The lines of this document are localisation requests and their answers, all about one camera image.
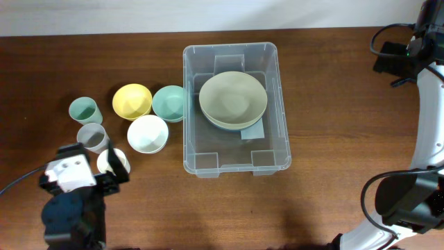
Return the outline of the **cream white cup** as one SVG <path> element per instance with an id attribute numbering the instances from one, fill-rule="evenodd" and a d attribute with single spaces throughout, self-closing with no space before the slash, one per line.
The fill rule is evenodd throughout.
<path id="1" fill-rule="evenodd" d="M 128 162 L 128 159 L 126 158 L 126 155 L 123 151 L 120 149 L 114 149 L 115 154 L 121 161 L 122 165 L 126 169 L 128 173 L 130 173 L 131 167 L 130 163 Z M 96 161 L 97 169 L 100 173 L 104 174 L 106 172 L 112 172 L 114 174 L 113 169 L 111 168 L 110 164 L 108 163 L 108 150 L 106 149 L 102 153 L 99 154 L 98 159 Z"/>

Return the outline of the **dark blue plate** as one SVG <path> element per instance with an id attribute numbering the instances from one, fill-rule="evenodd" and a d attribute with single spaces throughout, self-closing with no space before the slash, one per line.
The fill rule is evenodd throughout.
<path id="1" fill-rule="evenodd" d="M 245 127 L 245 128 L 239 128 L 239 129 L 224 128 L 224 127 L 219 126 L 219 125 L 217 125 L 216 123 L 214 123 L 214 122 L 212 122 L 212 121 L 210 121 L 210 120 L 208 120 L 208 122 L 211 123 L 213 126 L 219 128 L 219 129 L 222 129 L 222 130 L 224 130 L 224 131 L 231 131 L 231 132 L 233 132 L 233 131 L 242 131 L 242 130 L 246 130 L 246 129 L 249 129 L 249 128 L 252 128 L 252 127 L 256 126 L 257 124 L 262 124 L 262 118 L 259 119 L 258 121 L 256 121 L 254 124 L 252 124 L 252 125 L 250 125 L 250 126 L 247 126 L 247 127 Z"/>

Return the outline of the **cream white plate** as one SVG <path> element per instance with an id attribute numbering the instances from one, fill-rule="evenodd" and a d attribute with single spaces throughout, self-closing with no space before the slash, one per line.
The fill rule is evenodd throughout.
<path id="1" fill-rule="evenodd" d="M 223 72 L 207 80 L 199 92 L 200 108 L 222 106 L 234 110 L 250 107 L 267 108 L 268 96 L 262 84 L 243 72 Z"/>

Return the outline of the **beige plate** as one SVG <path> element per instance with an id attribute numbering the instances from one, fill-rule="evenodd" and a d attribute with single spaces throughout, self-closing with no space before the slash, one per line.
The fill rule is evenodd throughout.
<path id="1" fill-rule="evenodd" d="M 239 129 L 245 128 L 254 124 L 258 119 L 262 118 L 266 112 L 266 107 L 257 108 L 248 106 L 247 109 L 234 110 L 231 108 L 223 108 L 218 106 L 210 108 L 207 112 L 204 107 L 201 107 L 204 116 L 224 128 Z"/>

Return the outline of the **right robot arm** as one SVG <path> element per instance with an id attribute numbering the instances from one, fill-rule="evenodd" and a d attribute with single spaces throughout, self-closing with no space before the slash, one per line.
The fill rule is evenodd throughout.
<path id="1" fill-rule="evenodd" d="M 443 0 L 426 0 L 408 44 L 385 42 L 374 71 L 415 83 L 420 94 L 416 148 L 408 170 L 378 174 L 361 190 L 365 220 L 328 249 L 390 249 L 400 240 L 443 229 Z"/>

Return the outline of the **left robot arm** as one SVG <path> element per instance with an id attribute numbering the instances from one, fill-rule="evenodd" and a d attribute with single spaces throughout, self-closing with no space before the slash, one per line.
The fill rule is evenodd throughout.
<path id="1" fill-rule="evenodd" d="M 60 147 L 45 164 L 39 187 L 53 197 L 42 209 L 44 241 L 50 249 L 105 249 L 104 197 L 120 191 L 129 174 L 107 141 L 110 171 L 93 174 L 82 143 Z"/>

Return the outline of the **clear plastic storage container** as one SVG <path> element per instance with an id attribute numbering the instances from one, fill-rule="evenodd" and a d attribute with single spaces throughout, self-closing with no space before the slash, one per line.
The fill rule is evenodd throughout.
<path id="1" fill-rule="evenodd" d="M 183 162 L 190 174 L 216 178 L 226 172 L 272 175 L 291 165 L 278 49 L 271 42 L 191 45 L 183 51 Z M 241 131 L 213 126 L 199 105 L 203 84 L 216 74 L 247 73 L 266 90 L 264 139 L 242 140 Z"/>

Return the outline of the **white label in container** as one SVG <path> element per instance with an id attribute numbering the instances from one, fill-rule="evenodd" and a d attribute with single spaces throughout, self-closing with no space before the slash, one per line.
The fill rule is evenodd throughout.
<path id="1" fill-rule="evenodd" d="M 262 118 L 258 119 L 253 125 L 241 130 L 242 140 L 264 139 L 264 125 Z"/>

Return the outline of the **grey cup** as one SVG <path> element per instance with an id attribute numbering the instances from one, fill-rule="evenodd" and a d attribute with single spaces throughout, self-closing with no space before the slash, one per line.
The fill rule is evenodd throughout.
<path id="1" fill-rule="evenodd" d="M 100 154 L 108 148 L 109 137 L 100 124 L 90 123 L 82 126 L 77 132 L 76 139 L 93 153 Z"/>

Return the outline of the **green cup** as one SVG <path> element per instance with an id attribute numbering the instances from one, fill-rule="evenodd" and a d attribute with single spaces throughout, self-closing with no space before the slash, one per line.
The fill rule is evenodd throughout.
<path id="1" fill-rule="evenodd" d="M 69 106 L 69 115 L 82 125 L 95 123 L 101 124 L 103 116 L 95 100 L 90 97 L 79 97 Z"/>

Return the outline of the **white bowl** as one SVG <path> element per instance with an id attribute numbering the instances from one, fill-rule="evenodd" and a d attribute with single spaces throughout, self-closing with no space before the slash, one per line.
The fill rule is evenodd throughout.
<path id="1" fill-rule="evenodd" d="M 137 118 L 128 128 L 129 145 L 136 151 L 154 154 L 162 150 L 169 137 L 167 123 L 156 115 Z"/>

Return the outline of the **yellow bowl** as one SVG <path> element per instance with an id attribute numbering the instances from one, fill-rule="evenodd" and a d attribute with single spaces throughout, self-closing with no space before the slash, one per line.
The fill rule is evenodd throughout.
<path id="1" fill-rule="evenodd" d="M 151 112 L 152 101 L 153 96 L 147 87 L 131 83 L 116 91 L 112 98 L 112 107 L 119 117 L 134 121 Z"/>

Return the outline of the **green bowl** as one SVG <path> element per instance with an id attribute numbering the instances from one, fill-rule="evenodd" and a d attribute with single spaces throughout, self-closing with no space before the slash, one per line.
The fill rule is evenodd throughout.
<path id="1" fill-rule="evenodd" d="M 154 113 L 166 122 L 176 123 L 183 120 L 184 90 L 177 85 L 159 89 L 152 102 Z"/>

